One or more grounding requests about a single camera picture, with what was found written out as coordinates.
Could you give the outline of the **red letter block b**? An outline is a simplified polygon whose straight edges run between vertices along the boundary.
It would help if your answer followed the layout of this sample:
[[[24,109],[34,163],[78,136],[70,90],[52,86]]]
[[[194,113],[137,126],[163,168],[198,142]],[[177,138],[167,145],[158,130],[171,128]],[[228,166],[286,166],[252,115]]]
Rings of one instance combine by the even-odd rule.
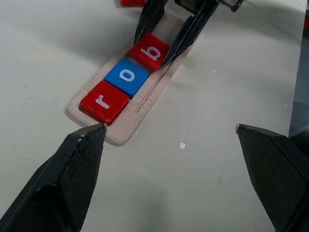
[[[169,46],[151,33],[146,33],[135,45],[129,55],[151,72],[160,69]]]

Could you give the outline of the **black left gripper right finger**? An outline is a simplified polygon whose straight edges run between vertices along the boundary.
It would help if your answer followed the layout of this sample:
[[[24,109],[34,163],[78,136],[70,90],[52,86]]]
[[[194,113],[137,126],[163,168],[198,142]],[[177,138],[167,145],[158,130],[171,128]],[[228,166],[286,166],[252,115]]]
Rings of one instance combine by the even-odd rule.
[[[309,232],[309,156],[288,137],[237,124],[252,186],[275,232]]]

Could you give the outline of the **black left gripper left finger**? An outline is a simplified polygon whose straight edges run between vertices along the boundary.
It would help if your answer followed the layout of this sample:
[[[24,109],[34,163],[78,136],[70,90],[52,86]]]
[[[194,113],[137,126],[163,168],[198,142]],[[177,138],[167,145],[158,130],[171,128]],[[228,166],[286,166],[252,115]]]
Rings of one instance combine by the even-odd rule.
[[[107,128],[67,135],[0,219],[0,232],[80,232],[96,187]]]

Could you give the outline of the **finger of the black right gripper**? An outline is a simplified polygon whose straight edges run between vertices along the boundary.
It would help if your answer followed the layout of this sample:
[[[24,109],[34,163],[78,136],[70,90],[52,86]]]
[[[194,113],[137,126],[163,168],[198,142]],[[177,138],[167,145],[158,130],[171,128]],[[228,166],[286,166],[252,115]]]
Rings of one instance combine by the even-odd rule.
[[[165,14],[165,5],[168,0],[147,0],[134,35],[135,45],[146,33],[152,32]]]
[[[163,66],[173,62],[195,42],[211,16],[207,14],[193,15],[191,13],[173,40],[162,63]]]

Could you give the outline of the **blue letter block o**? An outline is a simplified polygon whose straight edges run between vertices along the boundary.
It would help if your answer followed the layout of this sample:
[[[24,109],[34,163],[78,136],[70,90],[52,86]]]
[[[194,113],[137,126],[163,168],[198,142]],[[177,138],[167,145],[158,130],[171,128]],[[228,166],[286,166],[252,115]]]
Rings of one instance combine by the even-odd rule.
[[[117,87],[132,99],[149,77],[147,70],[121,59],[105,76],[104,80]]]

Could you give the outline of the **light wooden letter tray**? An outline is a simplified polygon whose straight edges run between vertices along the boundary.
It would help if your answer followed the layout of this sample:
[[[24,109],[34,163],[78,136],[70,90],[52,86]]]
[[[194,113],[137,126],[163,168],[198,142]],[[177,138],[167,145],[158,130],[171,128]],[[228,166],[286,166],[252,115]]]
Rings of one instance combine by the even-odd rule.
[[[95,119],[94,116],[82,110],[80,102],[105,78],[108,71],[111,71],[121,58],[128,57],[132,42],[133,39],[129,39],[129,41],[104,64],[101,70],[87,83],[83,90],[70,101],[68,111],[75,119],[87,126],[99,123],[98,119]],[[124,145],[131,138],[165,87],[169,84],[172,76],[176,73],[190,50],[191,49],[188,48],[171,64],[151,74],[137,91],[133,99],[129,101],[123,112],[120,113],[120,116],[107,127],[107,138],[113,144]]]

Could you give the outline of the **red letter block r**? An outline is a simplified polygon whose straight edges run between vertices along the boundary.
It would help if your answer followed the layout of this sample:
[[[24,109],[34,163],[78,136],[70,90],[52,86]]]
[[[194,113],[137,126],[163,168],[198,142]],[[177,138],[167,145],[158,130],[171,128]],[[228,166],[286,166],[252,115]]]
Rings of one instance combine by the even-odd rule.
[[[129,103],[129,96],[107,81],[99,82],[80,102],[81,108],[111,125]]]

